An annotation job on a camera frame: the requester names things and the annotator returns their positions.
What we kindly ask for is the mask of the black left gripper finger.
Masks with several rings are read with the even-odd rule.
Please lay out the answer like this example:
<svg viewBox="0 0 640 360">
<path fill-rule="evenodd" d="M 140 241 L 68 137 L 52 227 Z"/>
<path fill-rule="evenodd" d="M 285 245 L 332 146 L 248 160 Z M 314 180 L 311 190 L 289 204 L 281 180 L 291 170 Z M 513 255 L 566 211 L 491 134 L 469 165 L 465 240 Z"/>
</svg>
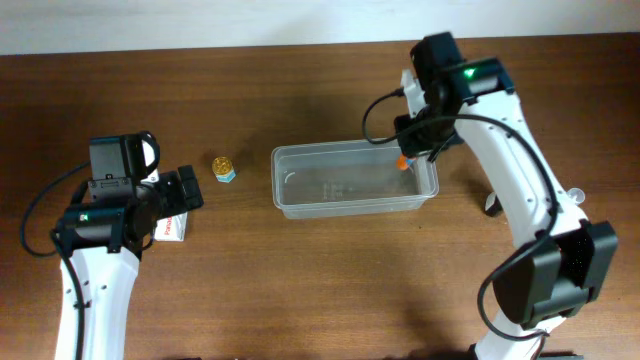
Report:
<svg viewBox="0 0 640 360">
<path fill-rule="evenodd" d="M 197 183 L 184 183 L 185 204 L 188 210 L 199 209 L 204 205 L 201 190 Z"/>
<path fill-rule="evenodd" d="M 184 165 L 178 168 L 178 174 L 184 186 L 196 186 L 197 178 L 191 165 Z"/>
</svg>

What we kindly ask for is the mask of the white Panadol medicine box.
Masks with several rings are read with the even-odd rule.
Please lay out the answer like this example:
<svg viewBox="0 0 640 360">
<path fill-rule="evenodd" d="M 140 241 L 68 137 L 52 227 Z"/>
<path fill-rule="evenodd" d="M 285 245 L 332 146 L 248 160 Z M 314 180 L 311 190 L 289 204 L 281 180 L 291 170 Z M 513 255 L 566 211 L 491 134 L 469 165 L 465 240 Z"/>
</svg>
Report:
<svg viewBox="0 0 640 360">
<path fill-rule="evenodd" d="M 183 242 L 188 222 L 188 214 L 182 213 L 159 219 L 152 232 L 152 239 L 161 242 Z"/>
</svg>

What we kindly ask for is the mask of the orange pill bottle white cap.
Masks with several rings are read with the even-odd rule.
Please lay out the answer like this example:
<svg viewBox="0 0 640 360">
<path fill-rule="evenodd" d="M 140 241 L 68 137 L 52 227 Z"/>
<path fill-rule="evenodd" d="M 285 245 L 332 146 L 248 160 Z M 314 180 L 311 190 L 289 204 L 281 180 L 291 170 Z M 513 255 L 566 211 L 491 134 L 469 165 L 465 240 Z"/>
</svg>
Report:
<svg viewBox="0 0 640 360">
<path fill-rule="evenodd" d="M 411 165 L 414 163 L 414 161 L 415 161 L 414 158 L 410 158 L 410 157 L 406 157 L 404 155 L 401 155 L 396 161 L 396 167 L 401 171 L 405 171 L 405 170 L 408 170 L 411 167 Z"/>
</svg>

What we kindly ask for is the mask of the small jar with gold lid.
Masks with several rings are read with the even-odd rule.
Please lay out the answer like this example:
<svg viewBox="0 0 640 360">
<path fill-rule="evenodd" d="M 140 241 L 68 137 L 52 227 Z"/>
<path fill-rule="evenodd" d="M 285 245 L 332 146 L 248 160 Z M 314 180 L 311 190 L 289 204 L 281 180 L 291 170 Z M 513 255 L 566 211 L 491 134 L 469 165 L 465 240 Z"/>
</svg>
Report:
<svg viewBox="0 0 640 360">
<path fill-rule="evenodd" d="M 221 183 L 230 183 L 236 176 L 232 161 L 228 157 L 216 157 L 212 162 L 212 171 Z"/>
</svg>

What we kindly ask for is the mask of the dark brown small bottle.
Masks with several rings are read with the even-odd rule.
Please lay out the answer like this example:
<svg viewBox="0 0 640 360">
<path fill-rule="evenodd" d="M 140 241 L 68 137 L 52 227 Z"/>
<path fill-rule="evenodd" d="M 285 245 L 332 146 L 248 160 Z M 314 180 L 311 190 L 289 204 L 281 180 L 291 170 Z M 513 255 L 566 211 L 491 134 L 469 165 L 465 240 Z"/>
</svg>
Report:
<svg viewBox="0 0 640 360">
<path fill-rule="evenodd" d="M 490 193 L 485 201 L 484 214 L 489 217 L 499 216 L 503 211 L 502 205 L 495 192 Z"/>
</svg>

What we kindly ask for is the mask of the white translucent squeeze bottle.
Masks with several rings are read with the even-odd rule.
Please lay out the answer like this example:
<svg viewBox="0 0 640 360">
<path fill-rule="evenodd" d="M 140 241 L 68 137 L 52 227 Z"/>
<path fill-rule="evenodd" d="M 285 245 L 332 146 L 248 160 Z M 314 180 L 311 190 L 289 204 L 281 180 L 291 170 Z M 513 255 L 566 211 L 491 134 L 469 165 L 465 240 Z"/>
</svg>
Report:
<svg viewBox="0 0 640 360">
<path fill-rule="evenodd" d="M 567 191 L 567 195 L 569 196 L 569 198 L 576 205 L 582 204 L 586 199 L 586 195 L 585 195 L 584 191 L 581 190 L 580 188 L 571 188 L 571 189 L 569 189 Z"/>
</svg>

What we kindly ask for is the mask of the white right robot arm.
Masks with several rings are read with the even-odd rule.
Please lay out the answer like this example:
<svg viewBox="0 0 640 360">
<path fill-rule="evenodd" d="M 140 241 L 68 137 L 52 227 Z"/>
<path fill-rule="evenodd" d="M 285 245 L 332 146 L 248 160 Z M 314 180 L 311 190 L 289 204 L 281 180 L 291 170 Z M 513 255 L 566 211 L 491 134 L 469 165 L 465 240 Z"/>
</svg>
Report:
<svg viewBox="0 0 640 360">
<path fill-rule="evenodd" d="M 550 332 L 598 299 L 618 238 L 592 223 L 554 176 L 536 144 L 515 85 L 496 58 L 468 61 L 449 32 L 410 51 L 401 86 L 409 112 L 394 122 L 407 158 L 434 161 L 466 143 L 504 213 L 515 251 L 483 280 L 477 307 L 487 334 L 455 359 L 538 359 Z"/>
</svg>

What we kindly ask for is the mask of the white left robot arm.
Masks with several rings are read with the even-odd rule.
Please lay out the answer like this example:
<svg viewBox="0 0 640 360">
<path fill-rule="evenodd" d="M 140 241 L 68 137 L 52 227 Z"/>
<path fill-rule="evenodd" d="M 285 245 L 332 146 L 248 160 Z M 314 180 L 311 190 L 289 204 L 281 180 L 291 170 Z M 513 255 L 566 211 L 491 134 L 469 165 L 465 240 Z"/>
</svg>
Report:
<svg viewBox="0 0 640 360">
<path fill-rule="evenodd" d="M 204 204 L 191 166 L 159 172 L 148 131 L 93 138 L 89 154 L 91 176 L 50 232 L 63 284 L 58 359 L 123 357 L 144 251 L 183 240 L 189 212 Z"/>
</svg>

